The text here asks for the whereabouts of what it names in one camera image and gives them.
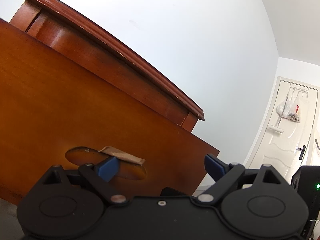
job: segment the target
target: wooden panel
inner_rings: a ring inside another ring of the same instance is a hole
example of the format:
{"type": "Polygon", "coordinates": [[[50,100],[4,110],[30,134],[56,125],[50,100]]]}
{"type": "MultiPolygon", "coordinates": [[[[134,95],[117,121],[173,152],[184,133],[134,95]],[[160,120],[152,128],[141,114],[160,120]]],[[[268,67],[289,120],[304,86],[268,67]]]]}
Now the wooden panel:
{"type": "Polygon", "coordinates": [[[175,124],[181,125],[188,115],[186,108],[179,105],[178,102],[126,63],[50,14],[41,13],[28,30],[28,34],[149,106],[175,124]]]}
{"type": "Polygon", "coordinates": [[[191,132],[194,126],[196,125],[198,118],[196,118],[192,113],[189,112],[181,127],[191,132]]]}
{"type": "Polygon", "coordinates": [[[24,32],[28,31],[38,17],[40,11],[40,7],[24,2],[12,17],[10,23],[24,32]]]}
{"type": "Polygon", "coordinates": [[[110,145],[146,159],[145,179],[111,181],[128,197],[166,186],[192,194],[205,154],[219,152],[2,20],[0,91],[0,185],[20,196],[52,164],[76,168],[64,156],[76,146],[110,145]]]}
{"type": "Polygon", "coordinates": [[[25,0],[50,12],[145,76],[188,112],[204,121],[203,110],[156,68],[106,30],[59,0],[25,0]]]}

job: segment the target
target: silver screw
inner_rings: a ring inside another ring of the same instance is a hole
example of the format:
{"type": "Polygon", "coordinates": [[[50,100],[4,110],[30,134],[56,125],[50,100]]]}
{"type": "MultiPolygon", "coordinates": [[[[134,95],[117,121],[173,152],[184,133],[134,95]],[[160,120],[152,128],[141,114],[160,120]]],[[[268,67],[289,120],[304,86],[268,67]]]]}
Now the silver screw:
{"type": "Polygon", "coordinates": [[[201,202],[211,202],[214,200],[214,197],[210,194],[201,194],[198,196],[198,200],[201,202]]]}
{"type": "Polygon", "coordinates": [[[123,203],[127,198],[124,195],[113,195],[110,200],[114,203],[123,203]]]}
{"type": "Polygon", "coordinates": [[[166,204],[167,204],[167,202],[164,201],[164,200],[158,201],[158,205],[159,205],[159,206],[165,206],[166,204]]]}

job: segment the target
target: ceiling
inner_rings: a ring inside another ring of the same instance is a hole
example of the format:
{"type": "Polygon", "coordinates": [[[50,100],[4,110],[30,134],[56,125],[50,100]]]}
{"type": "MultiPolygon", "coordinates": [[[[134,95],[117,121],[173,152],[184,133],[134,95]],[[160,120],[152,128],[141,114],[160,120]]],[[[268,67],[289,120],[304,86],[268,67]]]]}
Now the ceiling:
{"type": "Polygon", "coordinates": [[[320,0],[262,0],[279,57],[320,65],[320,0]]]}

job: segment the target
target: round black motor cover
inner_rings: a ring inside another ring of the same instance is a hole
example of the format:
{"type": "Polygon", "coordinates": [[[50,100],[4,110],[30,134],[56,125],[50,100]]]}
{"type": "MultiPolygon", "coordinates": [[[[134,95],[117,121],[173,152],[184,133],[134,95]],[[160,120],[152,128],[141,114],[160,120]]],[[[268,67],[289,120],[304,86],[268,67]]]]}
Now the round black motor cover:
{"type": "Polygon", "coordinates": [[[76,187],[48,185],[28,194],[19,204],[21,227],[41,238],[72,238],[90,229],[103,213],[103,203],[95,194],[76,187]]]}
{"type": "Polygon", "coordinates": [[[225,219],[255,237],[283,237],[302,230],[308,207],[289,185],[262,183],[227,195],[221,204],[225,219]]]}

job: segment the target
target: door frame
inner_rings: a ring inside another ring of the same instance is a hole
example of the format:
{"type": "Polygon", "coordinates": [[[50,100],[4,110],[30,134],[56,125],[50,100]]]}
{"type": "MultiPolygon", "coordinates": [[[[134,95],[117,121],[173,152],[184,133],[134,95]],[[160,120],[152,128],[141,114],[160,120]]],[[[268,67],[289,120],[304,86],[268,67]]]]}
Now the door frame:
{"type": "Polygon", "coordinates": [[[309,147],[309,145],[310,145],[311,137],[314,137],[314,129],[316,128],[316,125],[318,123],[319,103],[320,103],[320,101],[319,101],[320,100],[320,93],[319,93],[320,87],[317,87],[317,86],[314,86],[314,85],[310,85],[310,84],[307,84],[307,83],[304,83],[304,82],[300,82],[300,81],[297,81],[297,80],[293,80],[293,79],[289,79],[289,78],[284,78],[284,77],[278,76],[277,80],[276,80],[275,89],[273,91],[271,103],[269,105],[268,113],[267,113],[266,118],[264,120],[262,129],[261,129],[260,134],[258,136],[258,139],[257,139],[257,141],[256,141],[256,143],[255,143],[255,145],[253,147],[253,150],[250,153],[250,156],[249,156],[247,162],[245,163],[245,167],[247,169],[249,168],[249,166],[251,165],[255,155],[257,154],[257,151],[258,151],[258,149],[260,147],[260,144],[262,142],[263,136],[264,136],[264,134],[265,134],[265,132],[266,132],[266,130],[268,128],[268,124],[269,124],[273,109],[275,108],[276,98],[277,98],[277,94],[278,94],[278,90],[279,90],[279,86],[280,86],[280,81],[285,81],[285,82],[289,82],[291,84],[295,84],[295,85],[298,85],[298,86],[304,86],[304,87],[307,87],[307,88],[311,88],[311,89],[317,90],[317,102],[316,102],[315,116],[313,118],[313,124],[312,124],[312,128],[311,128],[311,133],[310,133],[310,137],[309,137],[309,140],[308,140],[306,153],[304,154],[303,159],[306,157],[306,155],[309,156],[310,155],[310,150],[312,150],[312,147],[309,147]]]}

